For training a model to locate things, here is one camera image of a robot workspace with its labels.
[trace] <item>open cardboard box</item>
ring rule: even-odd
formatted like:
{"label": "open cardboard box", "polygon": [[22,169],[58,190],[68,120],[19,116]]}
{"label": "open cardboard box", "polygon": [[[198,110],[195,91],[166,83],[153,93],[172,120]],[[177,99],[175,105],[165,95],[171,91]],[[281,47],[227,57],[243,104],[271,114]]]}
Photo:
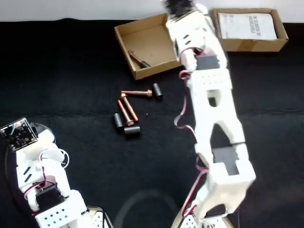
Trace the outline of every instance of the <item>open cardboard box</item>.
{"label": "open cardboard box", "polygon": [[[225,51],[279,52],[288,42],[288,36],[275,9],[214,9],[214,22],[219,40]],[[221,38],[218,13],[269,13],[272,16],[277,39],[224,39]]]}
{"label": "open cardboard box", "polygon": [[[133,21],[115,27],[116,37],[136,80],[181,66],[166,28],[167,14]],[[141,69],[128,51],[151,67]]]}

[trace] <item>paper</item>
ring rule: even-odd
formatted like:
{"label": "paper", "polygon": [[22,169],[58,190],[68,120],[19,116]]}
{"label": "paper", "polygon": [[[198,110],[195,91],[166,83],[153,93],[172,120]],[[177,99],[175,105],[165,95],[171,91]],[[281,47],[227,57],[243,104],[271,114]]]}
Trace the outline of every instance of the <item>paper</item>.
{"label": "paper", "polygon": [[277,39],[269,13],[219,13],[222,38]]}

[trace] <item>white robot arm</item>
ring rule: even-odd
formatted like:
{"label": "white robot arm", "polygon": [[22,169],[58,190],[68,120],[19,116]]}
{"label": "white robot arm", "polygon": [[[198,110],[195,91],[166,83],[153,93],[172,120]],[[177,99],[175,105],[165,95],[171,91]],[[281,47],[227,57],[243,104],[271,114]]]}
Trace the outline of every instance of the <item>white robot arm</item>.
{"label": "white robot arm", "polygon": [[[190,201],[200,175],[186,199],[182,216],[189,215],[198,225],[204,225],[210,219],[233,213],[256,175],[237,118],[227,59],[207,8],[190,0],[165,0],[164,3],[169,12],[166,27],[176,59],[186,68],[180,77],[187,80],[190,89],[196,121],[195,151],[208,168],[206,182]],[[215,105],[210,105],[210,98],[215,99]],[[231,147],[211,148],[215,124],[223,129]],[[221,212],[214,212],[220,207]]]}
{"label": "white robot arm", "polygon": [[25,118],[0,129],[16,153],[18,187],[41,228],[110,228],[102,209],[90,211],[81,194],[71,190],[65,167],[68,154],[59,149],[52,132],[34,132]]}

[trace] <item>black cylinder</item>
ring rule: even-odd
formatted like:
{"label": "black cylinder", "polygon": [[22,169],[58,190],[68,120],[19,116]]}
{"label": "black cylinder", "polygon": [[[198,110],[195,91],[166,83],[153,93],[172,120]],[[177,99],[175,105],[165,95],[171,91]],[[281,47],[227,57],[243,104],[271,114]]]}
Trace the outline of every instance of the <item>black cylinder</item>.
{"label": "black cylinder", "polygon": [[145,62],[145,61],[142,61],[140,64],[140,67],[141,68],[148,68],[148,67],[151,67],[147,62]]}
{"label": "black cylinder", "polygon": [[140,132],[141,132],[140,126],[125,127],[125,128],[124,128],[124,133],[125,133],[126,135],[130,135],[130,134],[140,134]]}
{"label": "black cylinder", "polygon": [[162,98],[162,92],[160,87],[158,86],[157,83],[153,84],[153,90],[154,90],[154,95],[156,96],[156,98],[161,99]]}
{"label": "black cylinder", "polygon": [[114,122],[115,122],[115,126],[116,126],[116,128],[118,130],[121,130],[124,127],[122,119],[120,118],[119,113],[115,113],[114,114]]}

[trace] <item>circuit board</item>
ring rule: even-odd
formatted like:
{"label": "circuit board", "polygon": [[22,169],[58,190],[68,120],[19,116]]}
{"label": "circuit board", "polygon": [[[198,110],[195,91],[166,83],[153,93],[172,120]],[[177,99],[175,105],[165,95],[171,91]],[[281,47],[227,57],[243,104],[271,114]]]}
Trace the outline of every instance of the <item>circuit board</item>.
{"label": "circuit board", "polygon": [[0,134],[8,142],[13,152],[38,141],[26,118],[2,127]]}

